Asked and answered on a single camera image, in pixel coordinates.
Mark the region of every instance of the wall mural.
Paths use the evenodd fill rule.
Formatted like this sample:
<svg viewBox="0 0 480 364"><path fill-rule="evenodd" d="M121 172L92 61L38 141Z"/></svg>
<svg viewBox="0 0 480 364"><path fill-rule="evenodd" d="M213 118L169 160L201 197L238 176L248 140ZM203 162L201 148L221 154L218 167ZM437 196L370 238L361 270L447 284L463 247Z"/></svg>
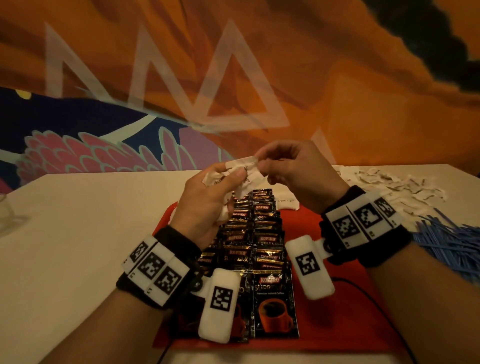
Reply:
<svg viewBox="0 0 480 364"><path fill-rule="evenodd" d="M480 170L473 0L6 1L0 192L201 169L280 139L332 163Z"/></svg>

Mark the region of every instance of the red tray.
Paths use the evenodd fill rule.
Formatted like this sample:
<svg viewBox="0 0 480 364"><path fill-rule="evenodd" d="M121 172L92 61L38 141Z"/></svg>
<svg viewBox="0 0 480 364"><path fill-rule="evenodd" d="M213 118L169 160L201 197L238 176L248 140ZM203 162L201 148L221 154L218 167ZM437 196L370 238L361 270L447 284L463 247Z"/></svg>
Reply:
<svg viewBox="0 0 480 364"><path fill-rule="evenodd" d="M177 203L163 215L155 232L166 226ZM320 217L305 207L300 210L282 210L285 240L302 235L320 238ZM364 288L379 304L382 300L372 285L365 269L357 262L334 266L325 261L330 276L347 278ZM309 301L293 272L293 291L297 309L299 339L252 339L248 344L217 344L200 339L175 340L176 349L238 348L253 350L310 350L319 352L400 352L403 345L384 317L356 288L335 282L335 293L317 301ZM153 347L163 348L168 333L163 327L157 333Z"/></svg>

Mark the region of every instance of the white table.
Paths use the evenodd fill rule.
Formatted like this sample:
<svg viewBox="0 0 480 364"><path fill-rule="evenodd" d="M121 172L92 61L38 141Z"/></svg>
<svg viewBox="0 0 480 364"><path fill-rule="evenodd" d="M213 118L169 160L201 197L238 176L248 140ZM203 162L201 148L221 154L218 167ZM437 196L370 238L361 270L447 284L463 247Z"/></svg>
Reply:
<svg viewBox="0 0 480 364"><path fill-rule="evenodd" d="M382 166L400 177L437 177L441 210L480 225L480 179L448 165ZM0 232L0 353L33 364L112 291L120 262L177 201L195 171L46 175L8 195L27 220ZM152 353L152 361L158 353ZM175 352L170 363L396 363L390 355Z"/></svg>

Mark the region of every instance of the forearm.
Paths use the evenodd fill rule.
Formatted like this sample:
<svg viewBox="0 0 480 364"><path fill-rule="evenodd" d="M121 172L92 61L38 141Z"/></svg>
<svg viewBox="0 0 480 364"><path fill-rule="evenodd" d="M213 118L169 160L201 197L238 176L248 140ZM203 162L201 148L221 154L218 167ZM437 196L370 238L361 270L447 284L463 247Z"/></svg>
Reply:
<svg viewBox="0 0 480 364"><path fill-rule="evenodd" d="M420 363L480 363L480 290L412 243L367 269Z"/></svg>
<svg viewBox="0 0 480 364"><path fill-rule="evenodd" d="M143 363L163 315L115 289L41 364Z"/></svg>

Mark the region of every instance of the pile of blue sticks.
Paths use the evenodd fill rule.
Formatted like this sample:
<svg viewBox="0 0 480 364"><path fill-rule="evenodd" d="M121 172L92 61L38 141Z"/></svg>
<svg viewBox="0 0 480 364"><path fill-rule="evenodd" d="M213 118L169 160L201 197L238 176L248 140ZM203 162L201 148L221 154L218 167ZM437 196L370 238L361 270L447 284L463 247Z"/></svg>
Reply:
<svg viewBox="0 0 480 364"><path fill-rule="evenodd" d="M421 216L413 240L431 256L458 272L464 279L480 284L480 227L456 225L434 209L450 226L431 215Z"/></svg>

